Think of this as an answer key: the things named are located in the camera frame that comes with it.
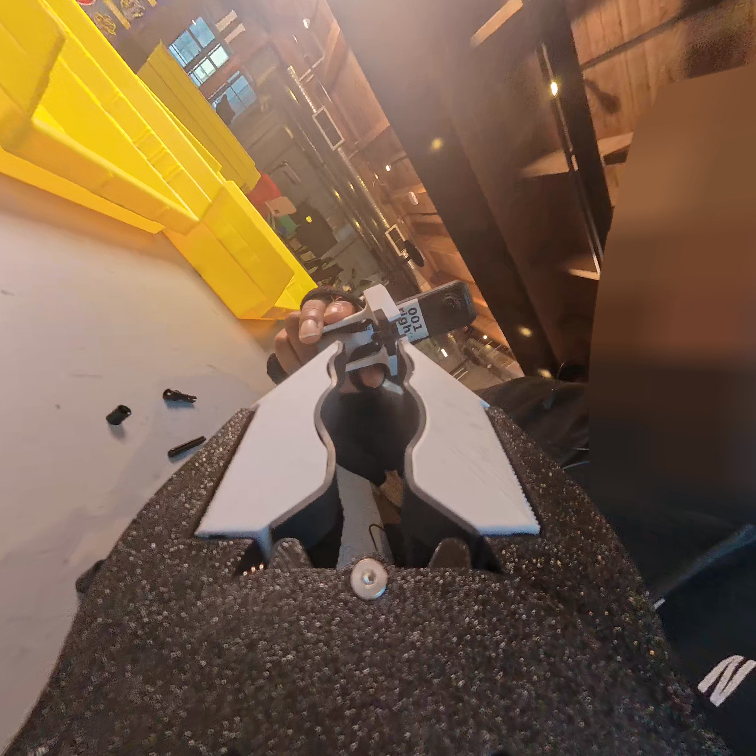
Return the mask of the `grey desk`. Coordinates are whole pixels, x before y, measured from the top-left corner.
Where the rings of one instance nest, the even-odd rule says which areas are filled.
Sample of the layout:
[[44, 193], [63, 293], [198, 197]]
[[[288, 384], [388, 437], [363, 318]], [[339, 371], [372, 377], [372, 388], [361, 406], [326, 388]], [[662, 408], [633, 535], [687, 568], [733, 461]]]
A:
[[[1, 204], [5, 751], [71, 627], [76, 579], [187, 459], [170, 448], [272, 390], [280, 325], [238, 320], [163, 235], [6, 175]], [[111, 427], [119, 404], [132, 415]]]

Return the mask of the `person's black jacket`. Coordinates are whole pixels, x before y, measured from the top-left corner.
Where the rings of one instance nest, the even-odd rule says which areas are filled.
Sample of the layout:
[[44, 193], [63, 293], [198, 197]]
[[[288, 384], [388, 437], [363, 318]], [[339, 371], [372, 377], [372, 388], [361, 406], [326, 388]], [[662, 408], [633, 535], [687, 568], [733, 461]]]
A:
[[652, 596], [675, 665], [732, 754], [755, 753], [754, 524], [591, 493], [587, 386], [519, 377], [478, 393], [590, 496]]

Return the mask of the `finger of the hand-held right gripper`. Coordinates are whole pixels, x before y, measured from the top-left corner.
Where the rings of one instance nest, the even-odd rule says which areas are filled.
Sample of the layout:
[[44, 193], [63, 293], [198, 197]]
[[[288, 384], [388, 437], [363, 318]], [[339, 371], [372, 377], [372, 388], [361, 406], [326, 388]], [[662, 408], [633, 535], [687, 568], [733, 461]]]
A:
[[399, 341], [373, 342], [359, 338], [344, 338], [345, 373], [355, 373], [371, 366], [382, 367], [388, 375], [399, 374]]
[[400, 318], [400, 310], [383, 285], [364, 290], [365, 317], [372, 322], [395, 322]]

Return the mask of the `red beanbag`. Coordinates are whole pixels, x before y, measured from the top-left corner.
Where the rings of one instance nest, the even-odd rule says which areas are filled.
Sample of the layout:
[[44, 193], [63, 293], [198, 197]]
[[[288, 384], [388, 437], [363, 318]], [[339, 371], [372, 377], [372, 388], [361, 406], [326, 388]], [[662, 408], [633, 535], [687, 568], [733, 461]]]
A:
[[275, 184], [271, 176], [266, 173], [260, 175], [260, 178], [253, 189], [246, 194], [247, 199], [258, 209], [258, 212], [261, 215], [268, 213], [268, 202], [277, 200], [282, 197], [282, 195], [283, 194], [278, 188], [278, 185]]

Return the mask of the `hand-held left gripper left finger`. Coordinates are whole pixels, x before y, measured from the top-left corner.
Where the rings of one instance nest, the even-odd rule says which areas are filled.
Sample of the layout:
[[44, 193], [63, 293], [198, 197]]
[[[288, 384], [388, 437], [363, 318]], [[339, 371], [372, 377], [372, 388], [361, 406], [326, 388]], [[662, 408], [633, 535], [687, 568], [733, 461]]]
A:
[[328, 345], [253, 406], [196, 537], [253, 540], [266, 559], [284, 538], [306, 551], [328, 538], [342, 507], [322, 409], [343, 375], [343, 351], [340, 341]]

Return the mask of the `yellow plastic bin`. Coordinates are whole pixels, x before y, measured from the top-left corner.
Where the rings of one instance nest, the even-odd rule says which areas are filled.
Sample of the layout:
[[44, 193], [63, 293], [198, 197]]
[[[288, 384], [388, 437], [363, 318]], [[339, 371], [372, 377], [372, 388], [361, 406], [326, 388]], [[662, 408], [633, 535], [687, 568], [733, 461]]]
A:
[[190, 233], [216, 175], [78, 2], [2, 2], [2, 174]]
[[188, 234], [165, 236], [240, 320], [281, 320], [315, 283], [235, 182]]

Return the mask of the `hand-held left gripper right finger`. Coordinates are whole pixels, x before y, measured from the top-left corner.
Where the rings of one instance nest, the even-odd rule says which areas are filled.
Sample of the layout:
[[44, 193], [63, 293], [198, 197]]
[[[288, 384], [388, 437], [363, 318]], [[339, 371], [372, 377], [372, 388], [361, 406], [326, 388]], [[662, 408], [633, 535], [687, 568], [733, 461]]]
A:
[[401, 532], [410, 568], [444, 541], [487, 565], [489, 537], [537, 537], [541, 524], [488, 415], [487, 403], [408, 341], [403, 388], [417, 407], [404, 452]]

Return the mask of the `person's right hand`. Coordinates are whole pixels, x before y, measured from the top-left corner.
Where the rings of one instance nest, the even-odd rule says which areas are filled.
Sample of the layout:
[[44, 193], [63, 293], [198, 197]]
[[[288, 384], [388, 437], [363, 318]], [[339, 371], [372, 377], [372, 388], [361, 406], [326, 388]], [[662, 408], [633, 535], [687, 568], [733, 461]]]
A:
[[267, 373], [275, 385], [303, 367], [317, 354], [324, 328], [359, 312], [359, 298], [333, 287], [312, 290], [302, 300], [299, 311], [289, 313], [283, 328], [274, 337]]

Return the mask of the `stacked yellow bins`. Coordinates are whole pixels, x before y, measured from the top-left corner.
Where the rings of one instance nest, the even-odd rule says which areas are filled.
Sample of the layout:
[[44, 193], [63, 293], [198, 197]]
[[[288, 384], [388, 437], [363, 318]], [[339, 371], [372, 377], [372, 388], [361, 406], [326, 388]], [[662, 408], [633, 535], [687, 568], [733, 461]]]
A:
[[249, 194], [261, 177], [252, 157], [164, 43], [157, 44], [137, 75], [194, 141], [213, 156], [223, 177]]

